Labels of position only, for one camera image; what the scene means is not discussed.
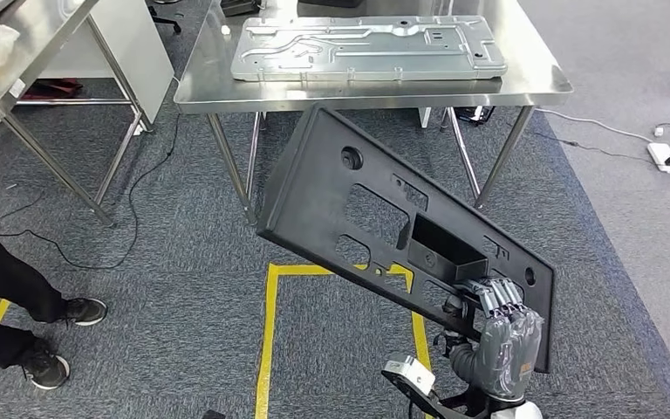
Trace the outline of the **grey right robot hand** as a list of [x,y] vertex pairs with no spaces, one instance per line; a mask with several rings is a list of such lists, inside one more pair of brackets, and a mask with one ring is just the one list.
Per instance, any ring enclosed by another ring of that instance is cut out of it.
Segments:
[[443,356],[456,375],[484,394],[506,402],[524,398],[535,368],[544,318],[523,303],[523,295],[508,278],[467,280],[459,295],[446,300],[443,311],[468,312],[466,296],[478,298],[485,322],[477,345],[464,335],[444,330]]

